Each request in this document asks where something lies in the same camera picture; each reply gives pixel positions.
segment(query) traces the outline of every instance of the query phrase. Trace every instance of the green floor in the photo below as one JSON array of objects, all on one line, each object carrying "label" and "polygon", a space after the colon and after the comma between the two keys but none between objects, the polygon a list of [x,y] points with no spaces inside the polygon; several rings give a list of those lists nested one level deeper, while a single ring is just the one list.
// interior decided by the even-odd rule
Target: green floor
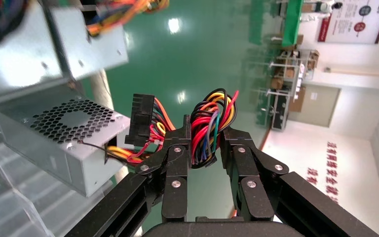
[{"label": "green floor", "polygon": [[[267,64],[278,53],[277,5],[266,0],[171,0],[168,9],[139,15],[125,26],[130,62],[107,71],[115,110],[130,116],[133,93],[154,94],[176,127],[211,90],[239,90],[232,127],[259,145],[269,126]],[[221,161],[189,172],[188,220],[227,218],[233,209]],[[143,227],[161,222],[161,205]]]}]

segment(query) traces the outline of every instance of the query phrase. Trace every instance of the orange wire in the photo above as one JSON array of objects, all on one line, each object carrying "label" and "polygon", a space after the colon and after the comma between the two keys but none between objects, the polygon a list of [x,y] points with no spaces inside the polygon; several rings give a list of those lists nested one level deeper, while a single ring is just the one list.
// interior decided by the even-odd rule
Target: orange wire
[{"label": "orange wire", "polygon": [[160,107],[160,110],[162,111],[163,115],[165,115],[166,122],[168,123],[168,126],[171,130],[175,130],[175,126],[172,124],[171,120],[168,117],[168,114],[166,113],[165,109],[163,108],[162,104],[160,101],[155,97],[154,100],[157,102],[157,104]]},{"label": "orange wire", "polygon": [[205,108],[209,107],[210,105],[214,105],[215,107],[217,107],[217,103],[209,102],[209,103],[205,104],[203,107],[201,107],[200,110],[204,110]]}]

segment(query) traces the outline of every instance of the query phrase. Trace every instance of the colorful wire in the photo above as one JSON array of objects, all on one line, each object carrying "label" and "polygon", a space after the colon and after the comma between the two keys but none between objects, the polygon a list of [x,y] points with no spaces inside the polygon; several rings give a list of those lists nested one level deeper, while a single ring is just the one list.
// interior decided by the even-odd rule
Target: colorful wire
[{"label": "colorful wire", "polygon": [[230,126],[237,115],[234,96],[228,96],[224,89],[217,89],[198,103],[191,114],[191,164],[192,168],[208,166],[215,160],[220,133]]},{"label": "colorful wire", "polygon": [[97,7],[101,6],[107,8],[107,12],[87,22],[91,36],[97,36],[118,25],[124,25],[141,12],[152,13],[167,8],[169,0],[106,0],[97,5]]},{"label": "colorful wire", "polygon": [[[214,162],[215,152],[220,146],[221,132],[236,119],[237,106],[235,102],[238,95],[239,91],[236,91],[232,97],[224,89],[219,88],[209,93],[202,102],[195,106],[190,117],[191,168],[205,167]],[[150,137],[137,153],[115,146],[109,146],[106,152],[112,158],[135,165],[146,159],[145,151],[150,144],[158,145],[156,151],[162,149],[166,133],[175,130],[175,126],[156,97],[149,129]]]}]

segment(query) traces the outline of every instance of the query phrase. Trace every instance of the green wire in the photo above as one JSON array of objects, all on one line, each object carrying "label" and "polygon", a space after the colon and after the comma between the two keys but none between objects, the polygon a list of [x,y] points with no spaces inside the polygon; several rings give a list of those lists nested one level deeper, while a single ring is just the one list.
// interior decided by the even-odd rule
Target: green wire
[{"label": "green wire", "polygon": [[213,151],[216,152],[216,140],[217,140],[217,132],[219,130],[219,118],[220,118],[220,112],[216,117],[216,127],[214,128],[214,140],[213,140]]}]

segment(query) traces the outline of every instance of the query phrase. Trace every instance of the hexagonal vent holes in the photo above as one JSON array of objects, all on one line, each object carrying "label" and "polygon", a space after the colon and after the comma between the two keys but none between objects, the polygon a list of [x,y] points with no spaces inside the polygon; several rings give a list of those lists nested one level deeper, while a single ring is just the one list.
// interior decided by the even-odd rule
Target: hexagonal vent holes
[{"label": "hexagonal vent holes", "polygon": [[[72,122],[81,113],[87,114],[87,122],[72,126]],[[95,132],[107,127],[113,111],[89,100],[70,100],[40,115],[34,115],[35,121],[30,127],[43,136],[62,144],[92,137]]]}]

